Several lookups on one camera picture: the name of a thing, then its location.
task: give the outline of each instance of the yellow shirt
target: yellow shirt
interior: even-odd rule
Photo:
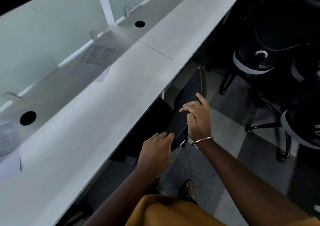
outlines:
[[[141,198],[126,226],[225,226],[199,206],[177,198],[146,195]],[[317,218],[309,218],[290,226],[320,226]]]

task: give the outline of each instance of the metal bracket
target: metal bracket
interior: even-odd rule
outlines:
[[[7,99],[7,100],[9,100],[9,101],[13,101],[13,102],[18,101],[18,100],[21,99],[20,96],[17,96],[17,95],[12,94],[12,93],[5,93],[5,94],[3,95],[3,97],[4,97],[5,99]]]
[[[124,9],[124,12],[125,12],[125,17],[130,17],[130,11],[129,11],[129,8],[128,7],[126,7],[125,9]]]
[[[91,37],[95,42],[99,40],[99,38],[94,30],[91,32]]]

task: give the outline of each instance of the person's right hand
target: person's right hand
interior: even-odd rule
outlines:
[[[193,141],[211,136],[209,104],[199,93],[196,93],[195,95],[199,98],[201,103],[199,101],[188,102],[180,109],[180,112],[190,112],[187,115],[188,130],[189,136]]]

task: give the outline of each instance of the bracelet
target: bracelet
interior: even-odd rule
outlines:
[[[207,139],[211,139],[211,138],[213,138],[213,137],[210,136],[210,137],[206,137],[206,138],[203,138],[203,139],[199,139],[198,141],[193,142],[193,143],[191,144],[191,146],[196,146],[198,142],[201,142],[201,141],[207,140]]]

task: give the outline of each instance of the person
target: person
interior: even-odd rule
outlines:
[[[200,94],[199,101],[184,104],[188,132],[193,141],[211,136],[209,104]],[[119,188],[89,218],[85,226],[105,225],[224,225],[194,203],[194,188],[186,181],[189,199],[162,195],[144,195],[172,163],[174,134],[157,133],[143,143],[138,165]],[[250,226],[320,226],[279,191],[249,171],[213,139],[198,142],[197,147],[210,161],[243,218]]]

